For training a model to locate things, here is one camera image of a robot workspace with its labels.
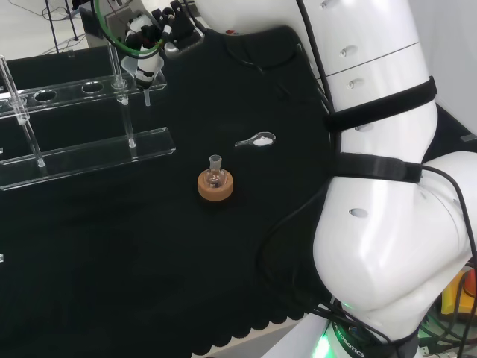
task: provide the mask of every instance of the table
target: table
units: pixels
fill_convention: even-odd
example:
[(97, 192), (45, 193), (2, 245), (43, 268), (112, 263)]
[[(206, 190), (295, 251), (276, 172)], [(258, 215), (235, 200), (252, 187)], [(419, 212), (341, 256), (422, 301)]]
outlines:
[[(244, 58), (244, 43), (262, 75)], [(135, 131), (167, 126), (176, 153), (0, 194), (0, 355), (177, 357), (205, 354), (231, 336), (299, 319), (257, 280), (267, 229), (325, 183), (331, 161), (313, 78), (286, 28), (246, 40), (210, 33), (164, 69), (168, 87), (131, 100)], [(18, 88), (110, 73), (105, 48), (12, 61)], [(457, 148), (466, 131), (442, 118), (427, 159)], [(122, 134), (115, 101), (31, 117), (43, 151)], [(28, 153), (13, 119), (1, 123), (4, 157)], [(265, 148), (234, 149), (270, 131)], [(197, 194), (211, 154), (234, 176), (229, 201)], [(329, 297), (312, 262), (323, 199), (291, 220), (268, 250), (277, 272)]]

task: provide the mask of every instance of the red button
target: red button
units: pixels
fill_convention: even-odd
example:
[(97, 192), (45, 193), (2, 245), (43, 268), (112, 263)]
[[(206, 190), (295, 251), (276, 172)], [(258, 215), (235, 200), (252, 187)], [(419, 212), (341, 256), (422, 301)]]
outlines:
[(476, 270), (472, 268), (464, 282), (464, 291), (469, 296), (476, 296)]

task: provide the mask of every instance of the cable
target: cable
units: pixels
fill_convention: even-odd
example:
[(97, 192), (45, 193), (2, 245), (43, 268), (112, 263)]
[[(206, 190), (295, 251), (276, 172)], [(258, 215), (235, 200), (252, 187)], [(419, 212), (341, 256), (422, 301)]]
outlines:
[(189, 3), (187, 2), (187, 0), (183, 0), (183, 1), (184, 1), (184, 5), (186, 6), (187, 13), (189, 14), (189, 17), (191, 18), (195, 27), (198, 28), (203, 34), (205, 34), (207, 32), (207, 28), (200, 21), (197, 21), (194, 15), (192, 15), (192, 12), (191, 12), (191, 9), (189, 8)]
[(133, 48), (129, 48), (124, 43), (118, 41), (114, 37), (110, 29), (107, 28), (106, 22), (104, 21), (104, 17), (101, 15), (101, 11), (99, 10), (99, 0), (90, 0), (90, 3), (91, 3), (91, 11), (93, 13), (93, 16), (98, 20), (101, 33), (104, 35), (106, 40), (108, 40), (111, 43), (111, 45), (113, 45), (118, 51), (120, 51), (123, 54), (126, 54), (129, 57), (136, 58), (137, 60), (145, 60), (159, 54), (162, 46), (164, 45), (163, 39), (159, 40), (159, 42), (153, 48), (150, 48), (145, 51), (137, 51), (137, 50), (134, 50)]
[[(437, 337), (437, 335), (434, 332), (432, 332), (431, 330), (428, 330), (424, 326), (420, 326), (419, 329), (422, 330), (425, 334), (430, 336), (429, 337), (430, 338), (429, 342), (437, 342), (437, 340), (435, 339)], [(427, 339), (426, 338), (422, 339), (422, 342), (427, 342)], [(454, 339), (448, 339), (448, 338), (439, 339), (439, 342), (445, 342), (445, 343), (451, 343), (451, 344), (454, 344), (454, 343), (460, 344), (459, 341), (456, 341)]]
[[(464, 195), (462, 194), (461, 188), (459, 187), (459, 185), (457, 184), (457, 182), (454, 180), (453, 177), (451, 177), (450, 175), (448, 175), (447, 173), (445, 173), (445, 172), (443, 172), (439, 169), (432, 168), (431, 166), (423, 166), (423, 170), (426, 170), (428, 172), (433, 172), (435, 174), (438, 174), (438, 175), (446, 178), (452, 184), (455, 191), (457, 192), (457, 196), (458, 196), (459, 202), (461, 204), (462, 216), (464, 217), (464, 222), (465, 222), (465, 226), (466, 226), (466, 229), (467, 229), (467, 235), (468, 235), (468, 238), (469, 238), (470, 250), (472, 251), (473, 262), (477, 263), (476, 241), (474, 240), (472, 225), (470, 224), (469, 213), (467, 212), (467, 205), (465, 204), (465, 199), (464, 199)], [(477, 275), (474, 275), (474, 276), (475, 276), (475, 279), (476, 279), (476, 287), (477, 287)], [(472, 305), (472, 309), (470, 310), (470, 317), (469, 317), (469, 319), (467, 321), (467, 324), (465, 326), (464, 334), (462, 335), (463, 339), (461, 341), (461, 345), (459, 346), (459, 351), (458, 351), (458, 354), (457, 354), (458, 358), (461, 358), (462, 353), (464, 352), (464, 347), (466, 345), (467, 336), (469, 335), (469, 331), (470, 331), (470, 325), (472, 324), (472, 320), (476, 315), (476, 310), (477, 310), (477, 299), (474, 300), (473, 305)]]
[[(71, 38), (69, 38), (69, 39), (67, 39), (67, 40), (62, 41), (62, 42), (59, 43), (58, 45), (62, 45), (62, 44), (64, 44), (64, 43), (67, 43), (68, 41), (74, 40), (74, 39), (75, 39), (74, 37), (71, 37)], [(55, 47), (49, 48), (48, 50), (42, 52), (42, 53), (39, 54), (38, 56), (42, 56), (43, 54), (47, 54), (48, 52), (50, 52), (51, 50), (54, 50), (54, 49), (55, 49)]]
[(66, 48), (72, 48), (72, 47), (75, 47), (75, 46), (79, 45), (79, 44), (81, 43), (81, 41), (83, 41), (85, 38), (86, 38), (86, 35), (84, 35), (84, 36), (81, 38), (81, 40), (77, 41), (74, 45), (71, 45), (71, 46), (70, 46), (69, 43), (74, 40), (74, 39), (71, 39), (71, 40), (68, 41), (68, 43), (66, 44), (66, 47), (63, 47), (63, 48), (61, 49), (61, 53), (63, 53), (63, 51), (65, 51)]
[[(51, 10), (50, 13), (54, 13), (54, 12), (55, 12), (56, 10), (58, 10), (58, 9), (63, 9), (63, 10), (65, 10), (66, 15), (68, 15), (68, 11), (66, 11), (66, 9), (65, 9), (64, 7), (62, 7), (62, 6), (57, 7), (57, 8), (54, 9), (54, 10)], [(45, 11), (46, 11), (46, 7), (43, 9), (42, 14), (41, 14), (40, 16), (42, 16), (46, 21), (50, 21), (50, 19), (46, 18)], [(57, 19), (53, 20), (53, 19), (51, 19), (51, 21), (53, 21), (53, 22), (56, 22), (56, 21), (65, 21), (65, 20), (68, 20), (68, 18), (66, 18), (66, 19), (60, 19), (60, 20), (57, 20)]]
[(21, 9), (23, 9), (23, 10), (27, 10), (29, 13), (34, 13), (34, 14), (37, 15), (37, 16), (41, 16), (41, 15), (42, 15), (41, 13), (35, 13), (34, 11), (27, 9), (26, 7), (23, 7), (23, 6), (20, 6), (20, 5), (18, 5), (18, 4), (15, 4), (14, 2), (12, 2), (12, 0), (8, 0), (8, 2), (10, 2), (13, 6), (17, 6), (17, 7), (21, 8)]
[[(328, 98), (328, 101), (330, 104), (328, 111), (329, 111), (329, 114), (333, 114), (335, 113), (335, 108), (333, 107), (331, 89), (329, 88), (328, 77), (326, 76), (325, 69), (323, 67), (323, 62), (321, 62), (320, 52), (318, 51), (315, 35), (313, 33), (313, 26), (312, 26), (312, 23), (310, 22), (308, 13), (306, 12), (306, 7), (305, 7), (305, 4), (303, 3), (303, 0), (297, 0), (297, 5), (298, 5), (298, 9), (300, 10), (303, 22), (305, 23), (306, 33), (308, 35), (310, 46), (312, 47), (313, 58), (315, 59), (318, 73), (320, 74), (321, 82), (323, 83), (325, 96), (326, 98)], [(334, 148), (335, 152), (337, 154), (341, 153), (341, 132), (338, 131), (333, 134), (330, 134), (329, 138), (330, 138), (331, 146), (332, 148)]]
[[(246, 52), (246, 55), (248, 56), (249, 60), (250, 61), (246, 61), (246, 60), (243, 60), (241, 59), (239, 56), (237, 56), (237, 54), (235, 52), (233, 52), (230, 47), (228, 46), (227, 42), (224, 41), (224, 47), (225, 47), (225, 50), (227, 51), (228, 55), (234, 59), (235, 61), (239, 62), (241, 65), (243, 66), (246, 66), (246, 67), (249, 67), (249, 68), (253, 68), (253, 69), (258, 69), (259, 72), (262, 74), (262, 75), (265, 75), (266, 74), (266, 71), (265, 70), (270, 70), (270, 69), (275, 69), (275, 68), (279, 68), (281, 66), (284, 66), (286, 65), (287, 63), (290, 63), (292, 60), (294, 60), (296, 57), (297, 57), (297, 53), (298, 51), (300, 51), (301, 53), (303, 53), (303, 47), (301, 46), (301, 44), (297, 44), (297, 50), (292, 54), (292, 56), (290, 56), (287, 60), (284, 60), (283, 62), (281, 63), (278, 63), (278, 64), (275, 64), (275, 65), (270, 65), (270, 66), (259, 66), (257, 65), (256, 63), (252, 63), (250, 62), (252, 60), (251, 56), (250, 56), (250, 53), (249, 51), (247, 50), (247, 47), (246, 47), (246, 44), (244, 43), (244, 41), (242, 41), (242, 47), (244, 47), (244, 50)], [(306, 66), (306, 68), (311, 72), (312, 74), (312, 77), (314, 78), (314, 81), (316, 82), (315, 80), (315, 74), (313, 73), (312, 69), (309, 67), (309, 66)], [(329, 113), (329, 108), (331, 107), (331, 104), (328, 102), (328, 98), (326, 98), (325, 94), (323, 93), (323, 90), (321, 89), (320, 85), (318, 83), (316, 83), (317, 85), (317, 89), (318, 89), (318, 94), (320, 95), (320, 99), (321, 101), (323, 102), (323, 106), (325, 108), (325, 110)], [(284, 89), (279, 83), (277, 83), (277, 86), (282, 90), (284, 91), (287, 95), (291, 96), (291, 93)]]
[[(292, 218), (294, 218), (297, 214), (299, 214), (301, 211), (303, 211), (305, 208), (307, 208), (314, 200), (316, 200), (317, 198), (319, 198), (320, 196), (322, 196), (322, 194), (325, 193), (325, 191), (328, 190), (329, 188), (329, 185), (331, 184), (331, 180), (328, 180), (314, 195), (312, 195), (304, 204), (302, 204), (300, 207), (298, 207), (296, 210), (294, 210), (293, 212), (289, 213), (287, 216), (285, 216), (284, 218), (280, 219), (274, 226), (272, 226), (272, 228), (265, 234), (265, 237), (264, 239), (262, 240), (262, 242), (260, 243), (260, 246), (259, 246), (259, 250), (257, 251), (257, 255), (256, 255), (256, 262), (255, 262), (255, 265), (256, 265), (256, 270), (258, 272), (261, 272), (264, 274), (264, 278), (266, 277), (267, 279), (271, 280), (272, 282), (274, 283), (278, 283), (279, 285), (281, 286), (287, 286), (286, 284), (282, 283), (282, 282), (279, 282), (277, 281), (277, 279), (275, 279), (273, 277), (273, 275), (271, 274), (271, 271), (270, 269), (265, 265), (265, 260), (263, 259), (264, 258), (264, 251), (265, 251), (265, 247), (269, 244), (269, 242), (271, 241), (271, 239), (274, 237), (274, 235), (283, 227), (284, 224), (286, 224), (287, 222), (289, 222)], [(283, 299), (285, 300), (285, 296), (284, 295), (278, 295), (278, 297), (280, 299)], [(336, 323), (340, 323), (340, 324), (345, 324), (346, 326), (348, 327), (364, 327), (376, 334), (378, 334), (379, 336), (381, 336), (383, 339), (386, 340), (386, 342), (388, 342), (388, 344), (391, 344), (391, 340), (389, 339), (389, 337), (387, 337), (385, 334), (383, 333), (380, 333), (378, 330), (372, 328), (371, 326), (365, 324), (364, 322), (361, 322), (359, 321), (357, 318), (353, 317), (350, 313), (342, 310), (340, 307), (336, 307), (336, 306), (330, 306), (328, 305), (328, 303), (324, 303), (324, 302), (321, 302), (321, 304), (323, 304), (325, 307), (327, 307), (329, 309), (329, 311), (324, 311), (321, 307), (313, 307), (313, 308), (309, 308), (307, 307), (306, 308), (306, 311), (310, 312), (310, 313), (313, 313), (315, 315), (319, 315), (320, 317), (323, 317), (325, 319), (328, 319), (330, 321), (334, 321)], [(304, 304), (303, 302), (300, 302), (299, 306), (301, 307), (306, 307), (307, 305)], [(348, 316), (350, 317), (350, 319), (347, 319), (345, 317), (340, 317), (339, 315), (336, 315), (335, 313), (333, 314), (333, 310), (339, 310), (340, 313), (342, 315), (344, 315), (345, 317)]]
[(426, 332), (427, 334), (432, 336), (432, 338), (435, 339), (437, 342), (442, 341), (442, 339), (446, 338), (448, 335), (454, 336), (457, 339), (463, 339), (463, 337), (461, 337), (461, 336), (455, 334), (454, 332), (452, 332), (452, 329), (453, 329), (453, 327), (454, 327), (454, 325), (457, 321), (457, 317), (458, 317), (458, 313), (459, 313), (459, 306), (460, 306), (460, 303), (461, 303), (462, 289), (464, 288), (465, 280), (466, 280), (468, 275), (469, 275), (469, 272), (466, 272), (465, 274), (462, 275), (461, 279), (459, 280), (459, 285), (458, 285), (458, 288), (457, 288), (457, 295), (455, 296), (454, 312), (452, 314), (452, 320), (449, 323), (449, 326), (445, 327), (442, 323), (439, 322), (439, 320), (437, 320), (436, 318), (429, 315), (429, 317), (431, 317), (432, 320), (435, 321), (435, 323), (443, 330), (442, 334), (440, 334), (439, 336), (435, 333), (429, 334), (428, 332)]
[(321, 81), (323, 82), (325, 95), (328, 98), (329, 103), (333, 106), (331, 90), (329, 89), (329, 84), (328, 84), (328, 78), (326, 77), (325, 69), (323, 67), (323, 63), (321, 62), (320, 52), (318, 51), (318, 47), (316, 45), (312, 23), (310, 22), (310, 18), (308, 16), (308, 13), (306, 12), (306, 7), (305, 7), (305, 4), (303, 3), (303, 0), (297, 0), (297, 4), (301, 13), (301, 17), (303, 18), (303, 22), (305, 23), (306, 33), (308, 35), (308, 40), (312, 47), (313, 58), (315, 59), (318, 72), (320, 73)]
[[(306, 54), (303, 50), (303, 47), (300, 45), (298, 48), (305, 55), (305, 58), (308, 60), (308, 58), (307, 58), (307, 56), (306, 56)], [(309, 66), (309, 63), (306, 65), (306, 68), (308, 69), (310, 75), (314, 78), (314, 80), (316, 82), (316, 87), (317, 87), (318, 93), (320, 94), (321, 101), (323, 102), (323, 106), (325, 107), (325, 109), (328, 113), (332, 113), (334, 111), (334, 108), (333, 108), (332, 104), (329, 103), (328, 98), (326, 97), (325, 92), (323, 92), (323, 90), (321, 89), (320, 84), (316, 81), (315, 74), (313, 73), (312, 68)]]

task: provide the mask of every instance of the hole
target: hole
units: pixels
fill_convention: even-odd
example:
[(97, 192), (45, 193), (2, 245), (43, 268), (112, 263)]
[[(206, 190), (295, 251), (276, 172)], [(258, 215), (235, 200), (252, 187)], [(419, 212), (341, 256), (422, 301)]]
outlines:
[(98, 93), (103, 89), (103, 85), (100, 84), (99, 82), (87, 82), (83, 85), (81, 88), (83, 92), (92, 94), (92, 93)]
[(351, 209), (350, 214), (356, 218), (367, 218), (367, 211), (365, 209)]
[(42, 89), (33, 95), (37, 102), (50, 102), (57, 96), (57, 93), (52, 89)]
[(374, 129), (374, 126), (372, 124), (360, 125), (359, 127), (355, 127), (355, 131), (358, 131), (358, 132), (369, 132), (373, 129)]

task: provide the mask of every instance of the black cable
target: black cable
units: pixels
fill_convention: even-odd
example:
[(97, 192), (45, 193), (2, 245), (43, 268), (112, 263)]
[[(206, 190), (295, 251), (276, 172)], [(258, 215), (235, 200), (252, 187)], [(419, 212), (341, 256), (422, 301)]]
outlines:
[[(465, 199), (464, 199), (464, 195), (462, 194), (461, 188), (459, 187), (459, 185), (457, 184), (457, 182), (454, 180), (453, 177), (451, 177), (450, 175), (448, 175), (447, 173), (445, 173), (445, 172), (443, 172), (439, 169), (432, 168), (431, 166), (423, 166), (423, 170), (426, 170), (428, 172), (433, 172), (435, 174), (438, 174), (438, 175), (446, 178), (452, 184), (455, 191), (457, 192), (457, 196), (458, 196), (459, 202), (461, 204), (462, 216), (464, 217), (464, 222), (465, 222), (465, 226), (466, 226), (466, 229), (467, 229), (467, 235), (469, 237), (470, 250), (472, 251), (473, 262), (477, 263), (476, 241), (474, 240), (472, 225), (470, 224), (469, 213), (467, 211), (467, 205), (465, 204)], [(476, 279), (476, 287), (477, 287), (477, 274), (474, 275), (474, 276), (475, 276), (475, 279)], [(477, 310), (477, 299), (474, 299), (472, 309), (470, 310), (470, 317), (469, 317), (469, 319), (467, 321), (467, 324), (465, 326), (464, 334), (462, 335), (463, 339), (461, 341), (461, 345), (459, 346), (459, 351), (458, 351), (458, 355), (457, 355), (458, 358), (461, 358), (462, 353), (464, 352), (464, 347), (466, 345), (467, 336), (469, 335), (472, 320), (476, 315), (476, 310)]]
[(111, 38), (108, 36), (108, 34), (106, 34), (106, 32), (103, 30), (103, 28), (99, 25), (99, 20), (98, 20), (98, 15), (96, 14), (96, 11), (95, 11), (95, 0), (90, 0), (89, 2), (91, 4), (91, 12), (92, 12), (92, 15), (93, 15), (93, 18), (95, 18), (96, 22), (98, 23), (98, 27), (101, 31), (101, 33), (103, 34), (104, 38), (106, 40), (108, 40), (110, 42), (110, 44), (116, 49), (118, 50), (119, 52), (121, 52), (122, 54), (125, 54), (126, 56), (128, 57), (131, 57), (131, 58), (135, 58), (136, 60), (146, 60), (148, 58), (151, 58), (151, 57), (154, 57), (156, 56), (157, 54), (160, 53), (161, 51), (161, 48), (158, 48), (156, 51), (154, 52), (151, 52), (150, 54), (145, 54), (144, 56), (137, 56), (135, 54), (130, 54), (129, 52), (123, 50), (122, 48), (120, 48), (119, 46), (117, 46), (112, 40)]
[(430, 335), (436, 342), (444, 342), (443, 339), (446, 338), (447, 336), (454, 336), (455, 338), (461, 340), (463, 337), (459, 336), (458, 334), (455, 334), (452, 332), (452, 329), (457, 321), (457, 317), (459, 314), (459, 306), (461, 304), (461, 294), (462, 294), (462, 289), (464, 288), (465, 280), (468, 276), (468, 272), (462, 275), (461, 279), (459, 280), (458, 288), (457, 288), (457, 295), (455, 296), (455, 305), (454, 305), (454, 312), (452, 313), (452, 320), (449, 323), (449, 326), (444, 326), (442, 323), (439, 322), (437, 318), (435, 318), (435, 324), (439, 326), (440, 329), (443, 330), (442, 334), (437, 335), (436, 333), (433, 333), (432, 331), (428, 330), (426, 327), (423, 326), (423, 324), (420, 325), (420, 328), (422, 329), (423, 332), (426, 332), (428, 335)]
[(457, 295), (455, 296), (455, 305), (454, 305), (454, 313), (452, 314), (452, 320), (449, 326), (444, 330), (444, 332), (438, 337), (438, 340), (447, 337), (449, 334), (453, 333), (452, 329), (457, 321), (457, 317), (459, 314), (459, 306), (461, 305), (461, 295), (462, 290), (464, 289), (465, 280), (469, 276), (469, 271), (462, 275), (461, 279), (459, 280), (459, 286), (457, 288)]
[[(348, 312), (346, 312), (345, 310), (343, 310), (341, 307), (335, 306), (335, 308), (338, 309), (338, 310), (341, 312), (341, 314), (343, 314), (343, 315), (348, 315), (353, 321), (359, 323), (359, 325), (361, 325), (362, 327), (364, 327), (364, 328), (366, 328), (367, 330), (370, 330), (371, 332), (374, 332), (374, 333), (376, 333), (378, 336), (381, 336), (382, 338), (384, 338), (385, 341), (386, 341), (389, 345), (392, 343), (391, 339), (390, 339), (388, 336), (386, 336), (384, 333), (379, 332), (377, 329), (372, 328), (370, 325), (365, 324), (363, 321), (360, 321), (360, 320), (357, 319), (356, 317), (353, 317), (353, 316), (350, 315)], [(371, 336), (371, 338), (372, 338), (373, 340), (375, 340), (376, 343), (381, 344), (381, 341), (379, 341), (379, 339), (377, 339), (376, 336), (374, 336), (374, 335), (370, 335), (370, 336)]]
[(306, 33), (308, 35), (308, 40), (312, 47), (313, 58), (315, 59), (318, 72), (320, 73), (321, 81), (323, 82), (325, 95), (328, 98), (329, 103), (333, 105), (331, 90), (329, 89), (328, 79), (326, 77), (323, 63), (321, 62), (320, 52), (318, 51), (318, 47), (316, 45), (315, 34), (313, 33), (312, 23), (310, 22), (310, 18), (308, 16), (308, 12), (306, 11), (306, 7), (305, 7), (305, 4), (303, 3), (303, 0), (297, 0), (297, 4), (298, 4), (298, 9), (300, 10), (300, 13), (301, 13), (301, 17), (303, 18), (303, 22), (305, 23)]
[[(419, 329), (422, 330), (425, 334), (430, 336), (429, 340), (427, 338), (422, 339), (421, 341), (423, 343), (420, 344), (420, 345), (422, 345), (422, 346), (428, 345), (427, 343), (424, 343), (424, 342), (437, 342), (437, 340), (436, 340), (437, 335), (434, 332), (432, 332), (431, 330), (427, 329), (426, 327), (424, 327), (422, 325), (419, 327)], [(449, 338), (439, 339), (439, 342), (445, 342), (445, 343), (451, 343), (451, 344), (453, 344), (453, 343), (460, 344), (459, 341), (456, 341), (454, 339), (449, 339)]]
[[(325, 190), (327, 191), (329, 188), (329, 185), (331, 184), (331, 180), (328, 180), (314, 195), (312, 195), (304, 204), (302, 204), (300, 207), (298, 207), (296, 210), (293, 212), (289, 213), (287, 216), (284, 218), (280, 219), (272, 228), (265, 234), (264, 239), (260, 243), (259, 250), (256, 255), (256, 270), (258, 272), (262, 272), (264, 274), (264, 277), (267, 279), (271, 280), (274, 283), (278, 283), (281, 286), (287, 286), (286, 284), (279, 282), (277, 279), (274, 278), (274, 276), (271, 274), (271, 270), (265, 265), (265, 260), (264, 260), (264, 251), (271, 239), (274, 237), (274, 235), (283, 227), (284, 224), (289, 222), (292, 218), (294, 218), (297, 214), (299, 214), (301, 211), (303, 211), (305, 208), (307, 208), (314, 200), (322, 196), (322, 194), (325, 193)], [(284, 299), (284, 295), (278, 295), (280, 299)], [(306, 308), (306, 311), (313, 313), (315, 315), (319, 315), (320, 317), (323, 317), (325, 319), (329, 319), (330, 321), (334, 321), (336, 323), (340, 324), (345, 324), (348, 327), (356, 327), (356, 326), (361, 326), (364, 327), (377, 335), (381, 336), (383, 339), (386, 340), (389, 344), (391, 344), (391, 340), (389, 337), (387, 337), (385, 334), (380, 333), (378, 330), (372, 328), (371, 326), (365, 324), (362, 321), (359, 321), (357, 318), (353, 317), (350, 313), (347, 313), (346, 311), (342, 310), (340, 307), (335, 307), (333, 305), (329, 305), (328, 303), (321, 302), (325, 307), (329, 309), (328, 312), (325, 312), (324, 309), (321, 307), (313, 307), (312, 309), (309, 309), (308, 307)], [(300, 306), (307, 306), (303, 302), (300, 302)], [(340, 317), (336, 313), (333, 312), (333, 310), (339, 310), (344, 317)]]
[[(303, 51), (303, 47), (301, 46), (301, 44), (298, 44), (297, 45), (297, 50), (292, 54), (292, 56), (290, 56), (288, 59), (284, 60), (283, 62), (280, 62), (280, 63), (277, 63), (277, 64), (274, 64), (274, 65), (270, 65), (270, 66), (259, 66), (257, 65), (256, 63), (252, 63), (252, 62), (249, 62), (249, 61), (246, 61), (246, 60), (243, 60), (241, 59), (239, 56), (237, 56), (237, 54), (235, 52), (233, 52), (230, 47), (228, 46), (227, 42), (224, 41), (224, 47), (225, 47), (225, 50), (227, 52), (227, 54), (232, 58), (234, 59), (235, 61), (239, 62), (241, 65), (243, 66), (246, 66), (246, 67), (250, 67), (251, 69), (258, 69), (259, 72), (262, 74), (262, 75), (265, 75), (265, 70), (271, 70), (271, 69), (275, 69), (275, 68), (279, 68), (281, 66), (284, 66), (286, 65), (287, 63), (290, 63), (292, 60), (294, 60), (296, 57), (297, 57), (297, 53), (298, 51)], [(249, 60), (251, 61), (251, 56), (250, 56), (250, 53), (249, 51), (247, 50), (246, 48), (246, 45), (243, 44), (243, 47), (244, 47), (244, 50), (247, 52), (246, 55), (249, 57)], [(326, 111), (329, 113), (330, 112), (330, 108), (332, 108), (331, 104), (328, 102), (328, 98), (326, 98), (325, 94), (323, 93), (323, 90), (321, 89), (320, 87), (320, 84), (318, 82), (316, 82), (316, 79), (315, 79), (315, 74), (313, 73), (312, 69), (309, 67), (309, 63), (307, 64), (306, 68), (310, 71), (311, 73), (311, 76), (314, 78), (314, 81), (317, 85), (317, 90), (318, 90), (318, 94), (320, 95), (320, 99), (321, 101), (323, 102), (323, 106), (325, 107)]]
[[(306, 58), (306, 60), (308, 61), (308, 57), (306, 56), (306, 54), (305, 54), (305, 52), (304, 52), (304, 50), (303, 50), (303, 47), (302, 47), (301, 45), (299, 45), (297, 48), (298, 48), (299, 51), (301, 51), (301, 52), (305, 55), (305, 58)], [(306, 68), (308, 69), (310, 75), (311, 75), (311, 76), (314, 78), (314, 80), (315, 80), (318, 93), (320, 94), (321, 101), (323, 102), (323, 106), (325, 107), (325, 109), (326, 109), (326, 111), (327, 111), (328, 113), (332, 113), (332, 112), (334, 111), (334, 108), (333, 108), (333, 106), (329, 103), (328, 98), (326, 97), (325, 93), (324, 93), (323, 90), (321, 89), (320, 84), (316, 81), (315, 74), (313, 73), (312, 68), (311, 68), (310, 65), (309, 65), (309, 62), (306, 64)]]
[(200, 22), (198, 21), (195, 16), (192, 14), (191, 9), (189, 8), (189, 3), (187, 0), (184, 0), (184, 5), (186, 6), (187, 13), (189, 14), (189, 17), (191, 18), (192, 22), (194, 23), (195, 27), (202, 32), (202, 34), (205, 34), (207, 32), (207, 28)]
[[(303, 22), (305, 23), (306, 33), (308, 35), (308, 40), (310, 42), (310, 46), (312, 47), (313, 58), (315, 59), (316, 66), (318, 69), (318, 73), (320, 74), (321, 82), (323, 83), (323, 88), (325, 91), (325, 96), (328, 98), (329, 103), (331, 104), (329, 108), (329, 113), (333, 114), (335, 109), (333, 107), (333, 100), (331, 95), (331, 89), (329, 88), (328, 78), (325, 73), (325, 69), (323, 67), (323, 62), (321, 61), (320, 52), (318, 51), (318, 46), (315, 40), (315, 34), (313, 33), (313, 26), (310, 22), (310, 18), (308, 16), (308, 12), (306, 11), (305, 4), (303, 0), (297, 0), (298, 9), (300, 10), (301, 17), (303, 18)], [(337, 131), (333, 134), (329, 135), (330, 142), (332, 148), (334, 148), (336, 153), (341, 153), (341, 132)]]

